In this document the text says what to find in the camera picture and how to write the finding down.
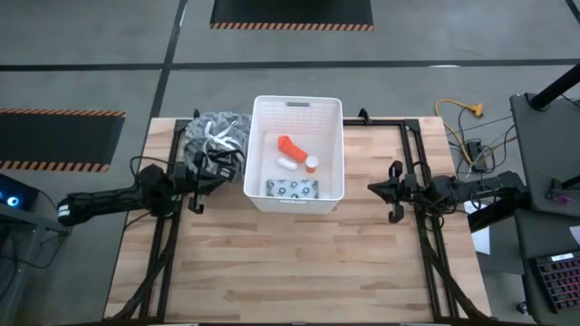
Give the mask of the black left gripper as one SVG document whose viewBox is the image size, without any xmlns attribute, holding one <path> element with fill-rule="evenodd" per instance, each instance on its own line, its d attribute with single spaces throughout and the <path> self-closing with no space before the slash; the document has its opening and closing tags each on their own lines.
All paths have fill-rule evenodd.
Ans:
<svg viewBox="0 0 580 326">
<path fill-rule="evenodd" d="M 188 201 L 188 209 L 195 214 L 203 214 L 205 206 L 201 203 L 202 186 L 201 175 L 207 163 L 206 157 L 199 152 L 194 155 L 194 166 L 196 171 L 191 171 L 183 161 L 178 161 L 173 166 L 173 193 L 175 196 L 185 196 L 193 193 L 193 197 Z M 211 185 L 231 184 L 240 176 L 239 169 L 234 166 L 215 166 L 211 172 L 217 177 L 211 178 Z"/>
</svg>

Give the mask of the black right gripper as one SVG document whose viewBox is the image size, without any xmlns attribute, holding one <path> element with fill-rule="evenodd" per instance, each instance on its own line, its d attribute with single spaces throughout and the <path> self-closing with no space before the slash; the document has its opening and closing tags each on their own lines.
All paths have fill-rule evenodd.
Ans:
<svg viewBox="0 0 580 326">
<path fill-rule="evenodd" d="M 401 179 L 403 164 L 395 160 L 389 167 L 388 181 L 371 183 L 367 186 L 375 195 L 384 201 L 385 204 L 391 204 L 392 210 L 389 213 L 389 222 L 392 224 L 399 223 L 404 218 L 404 208 L 401 202 L 418 207 L 420 211 L 424 210 L 424 199 L 418 187 L 415 191 L 409 191 L 404 186 L 404 179 Z"/>
</svg>

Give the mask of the white pack blue cross print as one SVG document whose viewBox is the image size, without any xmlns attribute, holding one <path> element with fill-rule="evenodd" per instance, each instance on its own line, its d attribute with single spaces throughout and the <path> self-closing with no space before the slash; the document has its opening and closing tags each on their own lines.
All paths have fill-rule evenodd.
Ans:
<svg viewBox="0 0 580 326">
<path fill-rule="evenodd" d="M 319 183 L 312 179 L 268 179 L 266 196 L 291 199 L 318 199 Z"/>
</svg>

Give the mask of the white plastic basket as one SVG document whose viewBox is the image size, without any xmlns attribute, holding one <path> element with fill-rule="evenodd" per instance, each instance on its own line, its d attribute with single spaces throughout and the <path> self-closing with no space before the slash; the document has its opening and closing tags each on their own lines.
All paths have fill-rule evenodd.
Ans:
<svg viewBox="0 0 580 326">
<path fill-rule="evenodd" d="M 315 173 L 305 163 L 297 171 L 276 161 L 289 158 L 277 146 L 286 135 L 308 156 L 316 156 Z M 319 183 L 318 199 L 266 196 L 268 179 L 312 179 Z M 255 99 L 246 154 L 244 194 L 267 213 L 326 215 L 344 196 L 343 104 L 336 98 L 262 95 Z"/>
</svg>

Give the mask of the black power adapter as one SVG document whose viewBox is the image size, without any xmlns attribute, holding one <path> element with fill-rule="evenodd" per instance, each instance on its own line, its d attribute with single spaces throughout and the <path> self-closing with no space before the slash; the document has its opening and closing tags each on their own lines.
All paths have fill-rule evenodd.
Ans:
<svg viewBox="0 0 580 326">
<path fill-rule="evenodd" d="M 466 145 L 470 159 L 469 171 L 474 173 L 485 173 L 488 171 L 488 165 L 485 159 L 486 147 L 480 140 L 470 140 Z"/>
</svg>

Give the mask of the grey desk top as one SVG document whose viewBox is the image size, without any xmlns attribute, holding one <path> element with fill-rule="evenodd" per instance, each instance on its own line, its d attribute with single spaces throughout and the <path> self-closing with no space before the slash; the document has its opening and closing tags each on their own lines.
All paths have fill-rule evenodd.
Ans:
<svg viewBox="0 0 580 326">
<path fill-rule="evenodd" d="M 569 227 L 580 225 L 580 217 L 518 210 L 515 213 L 520 254 L 524 266 L 523 284 L 529 314 L 539 325 L 580 326 L 580 310 L 553 313 L 540 290 L 531 260 L 580 251 Z"/>
<path fill-rule="evenodd" d="M 567 203 L 551 199 L 554 183 L 580 176 L 580 108 L 567 100 L 534 110 L 527 97 L 509 98 L 524 175 L 536 211 L 580 217 L 580 185 L 561 189 Z"/>
</svg>

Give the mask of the black hazard-striped floor mat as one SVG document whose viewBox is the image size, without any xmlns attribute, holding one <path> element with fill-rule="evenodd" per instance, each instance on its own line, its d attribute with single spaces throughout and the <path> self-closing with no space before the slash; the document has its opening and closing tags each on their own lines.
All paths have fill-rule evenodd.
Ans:
<svg viewBox="0 0 580 326">
<path fill-rule="evenodd" d="M 0 169 L 106 172 L 125 118 L 116 110 L 0 109 Z"/>
<path fill-rule="evenodd" d="M 215 0 L 214 30 L 371 32 L 371 0 Z"/>
</svg>

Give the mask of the small purple object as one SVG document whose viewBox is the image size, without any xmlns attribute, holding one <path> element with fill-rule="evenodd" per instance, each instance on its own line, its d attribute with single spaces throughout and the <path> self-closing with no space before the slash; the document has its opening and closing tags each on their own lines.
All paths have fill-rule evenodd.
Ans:
<svg viewBox="0 0 580 326">
<path fill-rule="evenodd" d="M 572 201 L 562 183 L 555 178 L 552 179 L 550 189 L 546 192 L 546 199 L 562 206 L 566 206 Z"/>
</svg>

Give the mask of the black backlit keyboard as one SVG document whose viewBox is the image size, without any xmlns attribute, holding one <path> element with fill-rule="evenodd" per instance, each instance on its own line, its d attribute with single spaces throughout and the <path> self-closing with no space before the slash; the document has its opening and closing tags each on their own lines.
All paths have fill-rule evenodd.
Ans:
<svg viewBox="0 0 580 326">
<path fill-rule="evenodd" d="M 542 256 L 531 262 L 553 313 L 580 310 L 580 251 Z"/>
</svg>

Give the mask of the black pole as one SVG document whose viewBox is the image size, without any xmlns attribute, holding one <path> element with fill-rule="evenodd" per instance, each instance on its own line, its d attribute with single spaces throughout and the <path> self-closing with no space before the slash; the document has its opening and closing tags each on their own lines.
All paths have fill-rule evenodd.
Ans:
<svg viewBox="0 0 580 326">
<path fill-rule="evenodd" d="M 580 82 L 580 63 L 568 72 L 552 82 L 540 93 L 527 99 L 527 103 L 533 110 L 546 111 L 552 101 L 563 95 L 566 91 Z"/>
</svg>

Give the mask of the black device blue light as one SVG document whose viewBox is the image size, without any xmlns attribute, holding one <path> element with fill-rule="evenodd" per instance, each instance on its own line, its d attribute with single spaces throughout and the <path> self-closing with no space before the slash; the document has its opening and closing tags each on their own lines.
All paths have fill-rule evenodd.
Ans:
<svg viewBox="0 0 580 326">
<path fill-rule="evenodd" d="M 11 208 L 30 211 L 38 197 L 39 190 L 18 180 L 0 174 L 0 203 Z"/>
</svg>

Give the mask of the white ribbon drawstring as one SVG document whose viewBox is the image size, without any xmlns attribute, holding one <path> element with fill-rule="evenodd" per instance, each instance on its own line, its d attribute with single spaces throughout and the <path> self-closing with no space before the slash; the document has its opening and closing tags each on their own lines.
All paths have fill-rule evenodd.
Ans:
<svg viewBox="0 0 580 326">
<path fill-rule="evenodd" d="M 205 154 L 208 154 L 210 149 L 217 151 L 242 151 L 244 149 L 240 139 L 230 135 L 231 131 L 237 128 L 238 122 L 236 120 L 220 132 L 212 131 L 214 125 L 214 122 L 209 121 L 204 128 L 205 140 L 201 148 Z"/>
</svg>

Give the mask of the grey patterned drawstring bag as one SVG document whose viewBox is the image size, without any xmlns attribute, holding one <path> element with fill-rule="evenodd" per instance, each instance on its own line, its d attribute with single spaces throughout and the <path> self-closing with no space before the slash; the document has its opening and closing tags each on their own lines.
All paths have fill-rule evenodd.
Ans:
<svg viewBox="0 0 580 326">
<path fill-rule="evenodd" d="M 199 152 L 205 155 L 207 162 L 209 156 L 216 156 L 219 154 L 234 154 L 237 156 L 237 168 L 240 172 L 240 176 L 236 177 L 236 181 L 234 183 L 242 181 L 244 178 L 244 170 L 247 160 L 251 119 L 252 116 L 249 114 L 235 113 L 231 111 L 218 111 L 200 114 L 197 118 L 188 124 L 183 138 L 183 158 L 188 165 L 188 168 L 191 171 L 197 170 L 197 168 L 194 166 L 194 155 Z M 217 151 L 210 149 L 208 154 L 205 154 L 201 147 L 205 140 L 204 128 L 206 127 L 206 124 L 209 121 L 214 122 L 215 125 L 213 126 L 212 131 L 220 132 L 235 120 L 238 122 L 238 125 L 235 130 L 231 131 L 230 135 L 232 137 L 239 138 L 244 149 L 242 151 Z"/>
</svg>

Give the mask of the black metal table frame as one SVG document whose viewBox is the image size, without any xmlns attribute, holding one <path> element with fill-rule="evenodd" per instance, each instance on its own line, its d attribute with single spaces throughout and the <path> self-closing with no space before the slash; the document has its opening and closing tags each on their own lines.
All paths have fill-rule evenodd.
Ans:
<svg viewBox="0 0 580 326">
<path fill-rule="evenodd" d="M 351 118 L 344 130 L 345 194 L 326 215 L 258 211 L 225 185 L 167 222 L 131 214 L 104 313 L 145 322 L 361 323 L 431 321 L 458 312 L 426 273 L 412 210 L 397 224 L 368 185 L 395 159 L 452 170 L 436 117 Z"/>
</svg>

